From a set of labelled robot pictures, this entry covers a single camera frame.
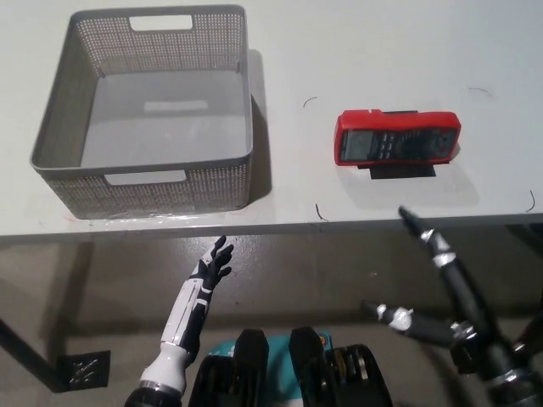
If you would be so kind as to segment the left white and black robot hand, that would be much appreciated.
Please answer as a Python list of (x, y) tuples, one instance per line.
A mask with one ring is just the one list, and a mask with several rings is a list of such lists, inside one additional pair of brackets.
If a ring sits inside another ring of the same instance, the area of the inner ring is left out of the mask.
[(232, 271), (232, 251), (227, 238), (219, 237), (182, 284), (162, 332), (160, 352), (140, 378), (142, 387), (184, 394), (186, 370), (198, 355), (213, 292)]

